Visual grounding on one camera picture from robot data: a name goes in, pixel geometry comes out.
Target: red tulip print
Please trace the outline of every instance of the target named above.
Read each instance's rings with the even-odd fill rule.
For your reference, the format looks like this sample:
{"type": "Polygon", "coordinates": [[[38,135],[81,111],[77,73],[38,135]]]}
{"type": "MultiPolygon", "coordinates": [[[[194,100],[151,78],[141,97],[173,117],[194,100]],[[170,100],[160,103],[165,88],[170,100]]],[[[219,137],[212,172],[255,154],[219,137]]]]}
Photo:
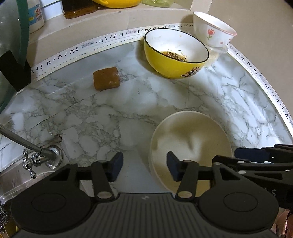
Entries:
{"type": "Polygon", "coordinates": [[[207,33],[209,34],[209,36],[207,36],[207,39],[209,40],[210,38],[212,38],[212,35],[215,34],[215,31],[212,29],[208,29],[207,33]]]}

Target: bowl with flower print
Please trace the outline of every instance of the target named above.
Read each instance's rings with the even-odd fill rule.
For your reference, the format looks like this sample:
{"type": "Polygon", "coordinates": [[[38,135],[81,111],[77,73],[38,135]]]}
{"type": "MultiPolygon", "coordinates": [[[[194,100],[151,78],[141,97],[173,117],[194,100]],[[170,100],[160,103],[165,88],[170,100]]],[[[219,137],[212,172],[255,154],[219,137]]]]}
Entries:
{"type": "Polygon", "coordinates": [[[193,12],[193,29],[195,36],[204,44],[223,47],[237,32],[225,22],[209,14],[193,12]]]}

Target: bottle label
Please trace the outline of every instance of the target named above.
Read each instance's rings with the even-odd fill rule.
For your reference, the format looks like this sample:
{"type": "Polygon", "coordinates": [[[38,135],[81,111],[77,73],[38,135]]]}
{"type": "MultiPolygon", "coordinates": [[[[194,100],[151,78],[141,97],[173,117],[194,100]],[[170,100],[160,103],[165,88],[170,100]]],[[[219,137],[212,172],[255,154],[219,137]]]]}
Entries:
{"type": "Polygon", "coordinates": [[[28,25],[31,26],[42,19],[40,5],[36,5],[28,10],[28,25]]]}

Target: yellow plastic handle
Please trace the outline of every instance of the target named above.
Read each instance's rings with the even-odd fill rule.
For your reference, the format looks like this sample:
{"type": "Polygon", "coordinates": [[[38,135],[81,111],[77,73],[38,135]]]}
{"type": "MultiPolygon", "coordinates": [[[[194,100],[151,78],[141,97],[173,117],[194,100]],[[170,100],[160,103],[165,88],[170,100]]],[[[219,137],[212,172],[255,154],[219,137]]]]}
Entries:
{"type": "Polygon", "coordinates": [[[102,1],[102,0],[94,0],[96,3],[101,4],[103,6],[109,5],[109,2],[107,1],[102,1]]]}

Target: black circular cover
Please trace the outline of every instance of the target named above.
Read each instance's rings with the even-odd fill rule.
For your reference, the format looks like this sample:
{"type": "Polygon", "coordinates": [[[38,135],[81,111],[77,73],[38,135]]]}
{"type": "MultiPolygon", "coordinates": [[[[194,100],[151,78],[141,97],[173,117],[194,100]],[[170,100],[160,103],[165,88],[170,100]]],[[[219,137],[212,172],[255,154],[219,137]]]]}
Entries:
{"type": "Polygon", "coordinates": [[[239,181],[225,181],[206,191],[198,207],[211,223],[240,233],[271,228],[278,213],[278,202],[270,193],[239,181]]]}
{"type": "Polygon", "coordinates": [[[39,234],[68,230],[79,224],[90,209],[90,198],[83,191],[60,181],[32,186],[11,203],[17,226],[39,234]]]}

